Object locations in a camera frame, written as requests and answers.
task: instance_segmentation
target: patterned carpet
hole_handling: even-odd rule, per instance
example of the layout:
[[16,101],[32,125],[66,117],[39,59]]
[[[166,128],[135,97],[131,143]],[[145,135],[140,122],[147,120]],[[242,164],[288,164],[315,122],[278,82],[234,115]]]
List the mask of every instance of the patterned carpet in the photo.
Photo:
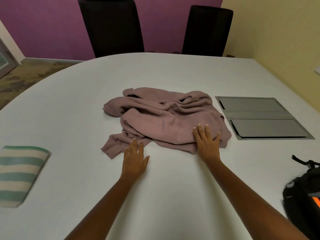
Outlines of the patterned carpet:
[[75,63],[22,61],[22,64],[0,79],[0,110],[26,89],[46,77]]

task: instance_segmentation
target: forearm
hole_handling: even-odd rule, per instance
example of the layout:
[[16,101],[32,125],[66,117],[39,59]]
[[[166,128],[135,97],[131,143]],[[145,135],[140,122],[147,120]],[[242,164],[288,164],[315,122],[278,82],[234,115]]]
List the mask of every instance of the forearm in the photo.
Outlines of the forearm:
[[282,214],[270,206],[222,162],[208,165],[254,240],[307,240]]
[[65,240],[105,240],[132,186],[119,179]]

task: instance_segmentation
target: chair backrest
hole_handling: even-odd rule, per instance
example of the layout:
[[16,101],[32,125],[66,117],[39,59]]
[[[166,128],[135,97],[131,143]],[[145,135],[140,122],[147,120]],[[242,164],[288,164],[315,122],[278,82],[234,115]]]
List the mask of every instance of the chair backrest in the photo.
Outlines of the chair backrest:
[[222,56],[232,17],[229,9],[191,6],[182,54]]
[[78,0],[96,58],[144,52],[134,0]]

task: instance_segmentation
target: finger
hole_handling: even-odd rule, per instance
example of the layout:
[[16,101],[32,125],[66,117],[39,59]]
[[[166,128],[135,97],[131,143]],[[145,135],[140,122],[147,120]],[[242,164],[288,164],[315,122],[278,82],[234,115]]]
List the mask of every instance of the finger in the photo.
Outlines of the finger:
[[205,136],[207,137],[207,139],[209,140],[209,141],[212,141],[212,136],[211,136],[211,134],[210,134],[210,129],[209,129],[209,125],[205,125]]
[[138,153],[138,142],[136,139],[132,142],[132,153],[137,154]]
[[126,147],[126,149],[124,149],[124,156],[123,156],[123,158],[125,158],[125,157],[128,156],[128,152],[129,152],[129,149]]
[[205,131],[203,130],[202,126],[200,124],[198,124],[198,131],[201,137],[201,140],[204,141],[207,139]]
[[139,143],[139,155],[142,155],[142,158],[143,158],[143,142],[142,141]]
[[133,141],[130,141],[129,149],[128,149],[128,156],[132,156],[132,143]]
[[217,143],[220,143],[220,136],[221,136],[221,133],[219,132],[219,134],[214,138],[214,142],[217,142]]
[[146,158],[143,160],[143,168],[145,170],[147,169],[149,158],[150,158],[150,156],[146,156]]
[[201,142],[201,137],[200,137],[198,129],[196,127],[193,128],[193,135],[195,137],[195,141],[197,142],[197,145],[199,146],[199,144]]

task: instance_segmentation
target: baseboard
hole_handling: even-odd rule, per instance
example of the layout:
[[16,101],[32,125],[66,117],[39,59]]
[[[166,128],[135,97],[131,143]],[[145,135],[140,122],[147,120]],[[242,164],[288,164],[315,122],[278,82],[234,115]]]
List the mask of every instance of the baseboard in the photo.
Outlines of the baseboard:
[[81,63],[84,62],[85,60],[62,60],[62,59],[46,59],[46,58],[30,58],[30,57],[25,57],[21,62],[23,61],[43,61],[43,62],[64,62],[64,63]]

